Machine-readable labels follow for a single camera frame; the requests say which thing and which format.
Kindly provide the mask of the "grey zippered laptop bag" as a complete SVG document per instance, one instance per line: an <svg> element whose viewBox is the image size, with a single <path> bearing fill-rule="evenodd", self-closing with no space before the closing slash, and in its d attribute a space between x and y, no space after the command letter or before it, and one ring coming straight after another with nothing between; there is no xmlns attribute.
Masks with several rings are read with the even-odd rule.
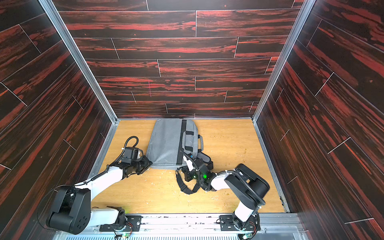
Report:
<svg viewBox="0 0 384 240"><path fill-rule="evenodd" d="M187 166L184 155L194 159L197 169L213 162L203 153L203 137L192 120L159 119L156 121L147 149L152 168L176 170Z"/></svg>

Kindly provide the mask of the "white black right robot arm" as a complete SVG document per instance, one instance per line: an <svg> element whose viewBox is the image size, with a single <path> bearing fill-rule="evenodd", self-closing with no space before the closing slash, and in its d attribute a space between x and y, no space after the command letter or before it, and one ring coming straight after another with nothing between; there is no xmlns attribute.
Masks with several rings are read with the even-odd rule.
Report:
<svg viewBox="0 0 384 240"><path fill-rule="evenodd" d="M176 170L176 180L181 192L191 195L199 189L217 192L230 189L239 199L239 205L232 214L235 229L244 231L250 224L259 221L259 209L266 204L265 195L270 190L266 180L244 164L232 171L212 173L207 166L190 169L188 166Z"/></svg>

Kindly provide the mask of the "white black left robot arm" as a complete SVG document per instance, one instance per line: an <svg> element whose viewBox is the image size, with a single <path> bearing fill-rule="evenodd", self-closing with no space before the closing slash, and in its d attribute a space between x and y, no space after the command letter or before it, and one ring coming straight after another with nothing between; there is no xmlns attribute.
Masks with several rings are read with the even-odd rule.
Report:
<svg viewBox="0 0 384 240"><path fill-rule="evenodd" d="M123 208L93 210L91 202L115 183L131 175L143 174L152 164L146 156L135 161L117 161L108 165L102 173L82 183L61 186L46 218L47 227L73 235L96 226L105 226L111 231L124 230L128 221Z"/></svg>

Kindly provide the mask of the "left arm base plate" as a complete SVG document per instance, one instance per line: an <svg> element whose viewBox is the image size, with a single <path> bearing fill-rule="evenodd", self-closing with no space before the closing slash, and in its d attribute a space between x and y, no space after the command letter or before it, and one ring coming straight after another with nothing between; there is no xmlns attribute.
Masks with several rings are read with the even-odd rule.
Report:
<svg viewBox="0 0 384 240"><path fill-rule="evenodd" d="M114 224L101 225L99 228L100 232L109 233L131 233L138 232L142 223L142 216L140 215L125 215L120 216Z"/></svg>

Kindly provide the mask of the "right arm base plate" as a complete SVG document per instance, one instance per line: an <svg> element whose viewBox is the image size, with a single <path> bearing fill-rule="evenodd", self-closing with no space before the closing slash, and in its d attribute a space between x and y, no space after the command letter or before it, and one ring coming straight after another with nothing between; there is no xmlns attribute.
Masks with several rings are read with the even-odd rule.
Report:
<svg viewBox="0 0 384 240"><path fill-rule="evenodd" d="M259 231L261 229L260 218L251 215L247 221L242 222L240 219L231 215L220 215L216 224L220 225L221 231Z"/></svg>

